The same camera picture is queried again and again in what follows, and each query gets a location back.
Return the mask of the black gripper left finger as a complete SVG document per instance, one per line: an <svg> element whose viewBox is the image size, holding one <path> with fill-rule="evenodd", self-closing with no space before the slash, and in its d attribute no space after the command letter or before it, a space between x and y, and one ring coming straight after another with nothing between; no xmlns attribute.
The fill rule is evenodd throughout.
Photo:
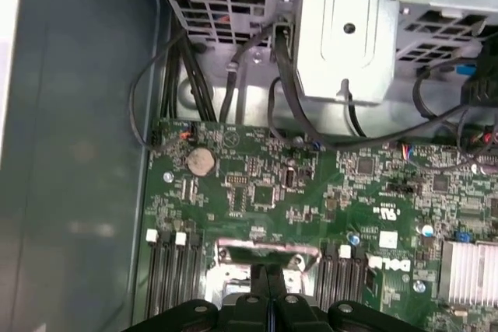
<svg viewBox="0 0 498 332"><path fill-rule="evenodd" d="M251 291L230 294L221 308L193 299L129 327L128 331L266 331L269 286L265 265L251 267Z"/></svg>

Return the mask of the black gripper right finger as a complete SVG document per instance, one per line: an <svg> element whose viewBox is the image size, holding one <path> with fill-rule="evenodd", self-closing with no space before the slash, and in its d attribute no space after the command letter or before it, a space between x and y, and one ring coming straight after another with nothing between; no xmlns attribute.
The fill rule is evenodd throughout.
<svg viewBox="0 0 498 332"><path fill-rule="evenodd" d="M286 289L283 269L268 266L268 293L283 331L419 331L418 327L358 302L340 301L325 312Z"/></svg>

